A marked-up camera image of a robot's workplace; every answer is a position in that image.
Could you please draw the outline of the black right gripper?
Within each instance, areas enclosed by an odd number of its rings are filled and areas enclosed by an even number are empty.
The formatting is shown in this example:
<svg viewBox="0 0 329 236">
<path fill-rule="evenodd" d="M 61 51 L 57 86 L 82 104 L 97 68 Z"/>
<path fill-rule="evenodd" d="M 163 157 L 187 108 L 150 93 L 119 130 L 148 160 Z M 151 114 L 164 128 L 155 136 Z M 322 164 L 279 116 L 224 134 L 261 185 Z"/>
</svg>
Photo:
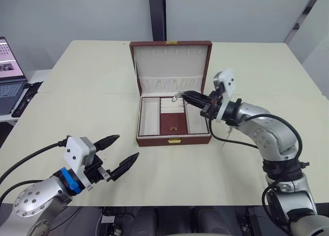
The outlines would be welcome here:
<svg viewBox="0 0 329 236">
<path fill-rule="evenodd" d="M 210 95 L 188 90 L 180 94 L 186 103 L 201 108 L 200 115 L 213 120 L 217 117 L 218 111 L 222 105 L 222 94 L 219 91 L 212 91 Z"/>
</svg>

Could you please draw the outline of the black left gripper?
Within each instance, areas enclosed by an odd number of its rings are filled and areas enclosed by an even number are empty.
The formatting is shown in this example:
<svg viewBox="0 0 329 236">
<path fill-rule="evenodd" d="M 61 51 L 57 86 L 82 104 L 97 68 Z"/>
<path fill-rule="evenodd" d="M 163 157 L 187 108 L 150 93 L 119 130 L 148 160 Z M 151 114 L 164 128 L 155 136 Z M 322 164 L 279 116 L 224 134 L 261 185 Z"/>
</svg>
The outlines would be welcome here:
<svg viewBox="0 0 329 236">
<path fill-rule="evenodd" d="M 110 135 L 95 142 L 94 146 L 96 148 L 96 153 L 107 149 L 119 137 L 120 135 Z M 84 174 L 91 184 L 96 184 L 101 180 L 105 180 L 106 182 L 110 180 L 116 181 L 132 167 L 138 156 L 139 152 L 127 157 L 119 164 L 115 170 L 110 171 L 103 168 L 103 161 L 96 155 L 93 158 L 92 164 L 85 166 Z"/>
</svg>

